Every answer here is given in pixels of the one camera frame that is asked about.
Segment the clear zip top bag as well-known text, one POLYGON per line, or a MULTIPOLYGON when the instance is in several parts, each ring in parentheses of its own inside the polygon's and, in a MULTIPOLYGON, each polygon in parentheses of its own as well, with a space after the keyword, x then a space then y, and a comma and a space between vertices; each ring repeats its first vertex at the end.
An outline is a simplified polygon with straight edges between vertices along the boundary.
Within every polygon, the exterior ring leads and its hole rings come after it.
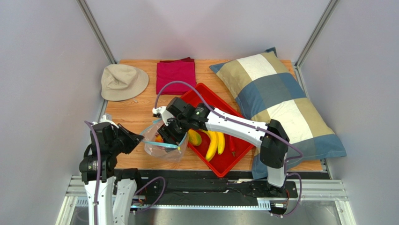
POLYGON ((156 137, 160 137, 158 129, 164 124, 162 119, 157 119, 152 124, 144 129, 140 135, 144 136, 142 142, 144 143, 144 150, 149 155, 166 160, 169 162, 180 162, 184 156, 188 144, 188 134, 186 133, 182 141, 177 144, 169 144, 165 142, 156 142, 156 137))

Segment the yellow green fake mango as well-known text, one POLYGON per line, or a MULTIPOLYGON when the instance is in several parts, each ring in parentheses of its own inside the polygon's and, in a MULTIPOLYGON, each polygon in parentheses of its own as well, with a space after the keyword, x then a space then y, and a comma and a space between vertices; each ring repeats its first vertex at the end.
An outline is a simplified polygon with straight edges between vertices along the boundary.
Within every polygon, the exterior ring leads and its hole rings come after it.
POLYGON ((189 143, 193 146, 200 146, 202 144, 202 137, 201 135, 195 131, 190 129, 188 131, 189 143))

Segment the yellow fake banana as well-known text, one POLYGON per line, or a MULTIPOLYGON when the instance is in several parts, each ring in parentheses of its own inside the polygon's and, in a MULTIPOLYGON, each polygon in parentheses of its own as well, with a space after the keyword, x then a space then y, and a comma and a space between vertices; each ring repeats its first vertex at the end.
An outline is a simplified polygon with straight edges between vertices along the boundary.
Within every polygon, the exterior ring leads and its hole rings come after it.
POLYGON ((215 132, 215 131, 205 131, 200 130, 201 132, 205 133, 209 139, 210 144, 206 153, 205 159, 210 162, 213 157, 216 155, 221 155, 225 149, 225 137, 222 132, 215 132))

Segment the purple fake eggplant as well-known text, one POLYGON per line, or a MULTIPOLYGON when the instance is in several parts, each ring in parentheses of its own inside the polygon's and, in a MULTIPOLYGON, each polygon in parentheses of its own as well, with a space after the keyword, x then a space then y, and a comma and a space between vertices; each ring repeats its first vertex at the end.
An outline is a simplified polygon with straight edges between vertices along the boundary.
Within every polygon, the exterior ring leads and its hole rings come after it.
POLYGON ((236 156, 236 147, 235 147, 235 143, 234 143, 234 137, 229 135, 229 148, 230 148, 230 152, 232 154, 233 157, 236 156))

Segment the small red fake fruit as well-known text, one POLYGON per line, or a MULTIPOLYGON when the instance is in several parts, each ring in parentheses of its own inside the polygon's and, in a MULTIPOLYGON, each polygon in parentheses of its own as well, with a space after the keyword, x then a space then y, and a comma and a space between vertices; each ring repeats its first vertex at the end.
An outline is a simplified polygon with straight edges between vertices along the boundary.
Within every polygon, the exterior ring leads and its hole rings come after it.
POLYGON ((155 142, 164 143, 164 140, 160 134, 157 134, 154 139, 155 142))

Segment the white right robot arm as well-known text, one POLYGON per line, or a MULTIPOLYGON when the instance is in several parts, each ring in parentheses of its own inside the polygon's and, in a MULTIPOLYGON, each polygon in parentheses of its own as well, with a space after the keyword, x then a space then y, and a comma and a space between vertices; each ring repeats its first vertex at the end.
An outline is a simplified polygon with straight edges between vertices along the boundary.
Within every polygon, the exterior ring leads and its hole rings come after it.
POLYGON ((279 121, 247 120, 206 102, 193 106, 178 97, 167 106, 154 107, 152 113, 164 122, 159 133, 166 143, 182 141, 190 129, 202 129, 221 132, 252 144, 260 149, 260 160, 267 167, 268 184, 273 188, 285 187, 285 160, 290 139, 279 121))

